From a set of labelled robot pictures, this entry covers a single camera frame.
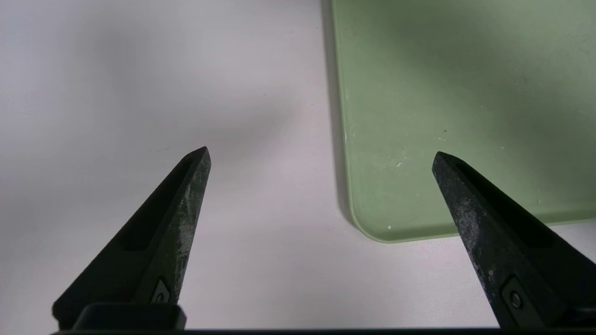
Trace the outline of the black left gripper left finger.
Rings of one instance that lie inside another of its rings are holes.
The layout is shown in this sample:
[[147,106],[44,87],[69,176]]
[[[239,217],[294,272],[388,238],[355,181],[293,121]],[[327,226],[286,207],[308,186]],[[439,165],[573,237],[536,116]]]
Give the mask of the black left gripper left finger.
[[53,303],[60,328],[184,328],[178,305],[210,174],[188,153]]

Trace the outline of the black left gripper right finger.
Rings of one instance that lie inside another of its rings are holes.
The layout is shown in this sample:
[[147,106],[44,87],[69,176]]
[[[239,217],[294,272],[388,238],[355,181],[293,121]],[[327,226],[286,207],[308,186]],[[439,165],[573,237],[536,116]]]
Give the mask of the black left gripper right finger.
[[462,159],[432,172],[500,327],[595,327],[593,261]]

